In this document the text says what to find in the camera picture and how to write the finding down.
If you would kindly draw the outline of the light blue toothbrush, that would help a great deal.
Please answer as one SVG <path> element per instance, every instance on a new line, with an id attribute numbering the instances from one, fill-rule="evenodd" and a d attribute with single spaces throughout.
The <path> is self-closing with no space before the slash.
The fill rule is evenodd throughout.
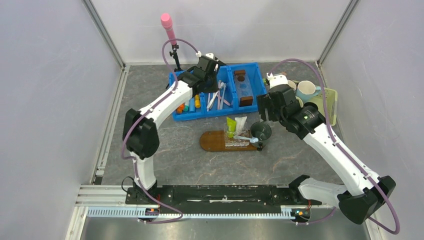
<path id="1" fill-rule="evenodd" d="M 233 138 L 237 140 L 249 141 L 251 144 L 259 142 L 259 139 L 257 137 L 246 137 L 241 135 L 235 135 Z"/>

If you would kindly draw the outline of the green toothpaste tube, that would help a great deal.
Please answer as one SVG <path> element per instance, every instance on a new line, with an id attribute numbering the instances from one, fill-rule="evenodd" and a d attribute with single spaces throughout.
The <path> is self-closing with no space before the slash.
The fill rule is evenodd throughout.
<path id="1" fill-rule="evenodd" d="M 234 137 L 236 133 L 237 122 L 234 119 L 227 117 L 226 125 L 227 125 L 227 137 L 231 139 Z"/>

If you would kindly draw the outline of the clear acrylic toothbrush holder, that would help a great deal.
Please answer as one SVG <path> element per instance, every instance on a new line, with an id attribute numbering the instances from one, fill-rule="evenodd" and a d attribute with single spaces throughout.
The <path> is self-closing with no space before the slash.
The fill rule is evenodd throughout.
<path id="1" fill-rule="evenodd" d="M 224 147 L 226 149 L 246 148 L 250 144 L 249 140 L 239 139 L 238 137 L 249 138 L 249 130 L 246 127 L 243 127 L 242 130 L 236 131 L 232 130 L 229 126 L 225 126 Z"/>

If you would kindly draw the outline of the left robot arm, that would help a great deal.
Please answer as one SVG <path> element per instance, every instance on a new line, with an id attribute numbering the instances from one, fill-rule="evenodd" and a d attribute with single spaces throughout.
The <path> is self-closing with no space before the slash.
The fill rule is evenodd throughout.
<path id="1" fill-rule="evenodd" d="M 220 70 L 213 53 L 198 56 L 192 70 L 173 75 L 173 83 L 157 99 L 139 110 L 131 108 L 125 115 L 122 150 L 128 151 L 133 161 L 134 181 L 140 187 L 138 197 L 145 204 L 153 203 L 157 190 L 153 187 L 153 156 L 159 148 L 158 130 L 164 120 L 185 102 L 201 93 L 214 93 L 218 88 Z"/>

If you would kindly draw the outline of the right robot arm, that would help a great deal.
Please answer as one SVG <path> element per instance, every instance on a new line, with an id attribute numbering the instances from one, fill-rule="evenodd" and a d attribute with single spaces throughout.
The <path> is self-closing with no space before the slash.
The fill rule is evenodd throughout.
<path id="1" fill-rule="evenodd" d="M 355 156 L 313 103 L 301 106 L 294 90 L 286 84 L 256 97 L 263 121 L 279 122 L 286 130 L 312 147 L 342 180 L 328 183 L 301 175 L 289 185 L 289 199 L 295 204 L 315 200 L 339 209 L 360 225 L 386 203 L 396 187 L 389 176 L 379 176 Z"/>

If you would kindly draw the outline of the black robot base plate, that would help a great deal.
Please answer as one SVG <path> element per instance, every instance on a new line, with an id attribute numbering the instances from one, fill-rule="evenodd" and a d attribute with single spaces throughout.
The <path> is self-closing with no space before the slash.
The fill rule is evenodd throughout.
<path id="1" fill-rule="evenodd" d="M 158 213 L 253 214 L 277 213 L 281 206 L 321 205 L 306 200 L 287 185 L 154 185 L 144 193 L 133 183 L 126 189 L 127 205 L 161 202 Z"/>

